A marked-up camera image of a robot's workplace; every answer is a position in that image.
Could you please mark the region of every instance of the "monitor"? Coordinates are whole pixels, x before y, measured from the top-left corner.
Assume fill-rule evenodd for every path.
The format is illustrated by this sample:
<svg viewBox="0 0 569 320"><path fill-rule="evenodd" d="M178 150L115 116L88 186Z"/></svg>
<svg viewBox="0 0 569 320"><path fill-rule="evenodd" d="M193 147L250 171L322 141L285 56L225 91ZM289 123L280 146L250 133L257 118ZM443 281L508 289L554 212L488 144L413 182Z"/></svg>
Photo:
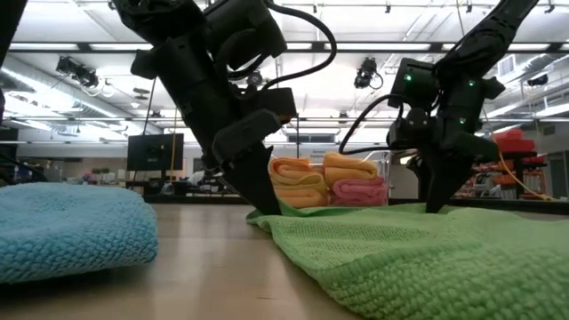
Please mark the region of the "monitor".
<svg viewBox="0 0 569 320"><path fill-rule="evenodd" d="M172 166L174 150L174 170L183 169L184 134L150 134L128 137L126 170L128 171L166 171Z"/></svg>

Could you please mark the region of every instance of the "ceiling-mounted camera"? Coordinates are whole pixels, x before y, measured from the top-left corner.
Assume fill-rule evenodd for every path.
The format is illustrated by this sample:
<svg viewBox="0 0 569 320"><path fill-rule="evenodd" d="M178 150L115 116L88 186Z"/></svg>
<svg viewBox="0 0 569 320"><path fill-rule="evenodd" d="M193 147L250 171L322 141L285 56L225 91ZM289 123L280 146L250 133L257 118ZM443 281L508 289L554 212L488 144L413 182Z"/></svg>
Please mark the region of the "ceiling-mounted camera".
<svg viewBox="0 0 569 320"><path fill-rule="evenodd" d="M75 63L69 57L60 57L55 71L59 72L62 76L71 76L81 86L92 89L99 85L99 78L96 71L91 68L86 68L85 65Z"/></svg>
<svg viewBox="0 0 569 320"><path fill-rule="evenodd" d="M372 86L372 80L374 78L379 78L381 80L380 86ZM365 58L362 66L357 70L354 86L357 89L370 87L374 90L378 90L383 86L383 77L381 77L381 75L377 72L377 63L375 62L375 58Z"/></svg>
<svg viewBox="0 0 569 320"><path fill-rule="evenodd" d="M527 85L529 86L536 86L536 85L545 85L549 82L549 77L547 74L543 76L538 76L533 79L527 80Z"/></svg>
<svg viewBox="0 0 569 320"><path fill-rule="evenodd" d="M247 84L249 84L249 85L259 86L262 83L263 83L263 76L260 74L259 70L253 71L247 77Z"/></svg>

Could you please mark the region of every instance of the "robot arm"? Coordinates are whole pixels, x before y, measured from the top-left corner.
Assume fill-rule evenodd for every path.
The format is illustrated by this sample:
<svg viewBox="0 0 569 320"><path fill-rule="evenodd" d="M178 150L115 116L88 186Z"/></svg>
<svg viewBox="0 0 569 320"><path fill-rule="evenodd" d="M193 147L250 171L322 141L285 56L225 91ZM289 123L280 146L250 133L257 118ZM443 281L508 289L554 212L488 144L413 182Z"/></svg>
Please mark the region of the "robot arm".
<svg viewBox="0 0 569 320"><path fill-rule="evenodd" d="M153 45L132 73L159 77L201 146L206 170L266 214L280 214L262 141L296 115L290 88L242 90L248 76L286 42L263 0L218 0L203 12L191 0L114 0L122 22ZM247 61L256 61L245 70Z"/></svg>
<svg viewBox="0 0 569 320"><path fill-rule="evenodd" d="M391 148L417 148L410 169L421 184L420 198L427 212L438 212L472 175L476 161L500 159L498 147L474 132L485 99L495 99L504 86L484 76L507 52L517 29L538 0L501 0L494 10L465 35L436 64L403 59L389 99L412 110L389 131ZM430 113L438 107L437 114Z"/></svg>

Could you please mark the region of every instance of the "blue towel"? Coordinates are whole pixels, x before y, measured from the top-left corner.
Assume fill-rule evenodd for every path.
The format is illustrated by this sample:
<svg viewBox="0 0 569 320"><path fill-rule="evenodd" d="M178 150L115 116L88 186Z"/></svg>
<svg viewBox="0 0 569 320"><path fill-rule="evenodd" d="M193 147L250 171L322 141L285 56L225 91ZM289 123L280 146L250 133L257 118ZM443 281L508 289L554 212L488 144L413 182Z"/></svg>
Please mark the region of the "blue towel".
<svg viewBox="0 0 569 320"><path fill-rule="evenodd" d="M151 262L156 215L123 188L0 188L0 284Z"/></svg>

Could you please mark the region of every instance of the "stack of folded towels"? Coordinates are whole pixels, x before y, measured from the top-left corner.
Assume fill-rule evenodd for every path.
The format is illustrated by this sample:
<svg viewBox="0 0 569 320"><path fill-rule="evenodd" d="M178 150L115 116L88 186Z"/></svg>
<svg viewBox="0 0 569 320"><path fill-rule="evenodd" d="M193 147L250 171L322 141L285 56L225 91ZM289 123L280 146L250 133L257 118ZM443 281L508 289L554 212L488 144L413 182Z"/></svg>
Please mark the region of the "stack of folded towels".
<svg viewBox="0 0 569 320"><path fill-rule="evenodd" d="M279 157L268 168L276 196L293 208L328 205L328 188L318 168L307 158Z"/></svg>
<svg viewBox="0 0 569 320"><path fill-rule="evenodd" d="M329 153L324 158L325 182L331 190L331 205L387 205L385 180L373 162Z"/></svg>

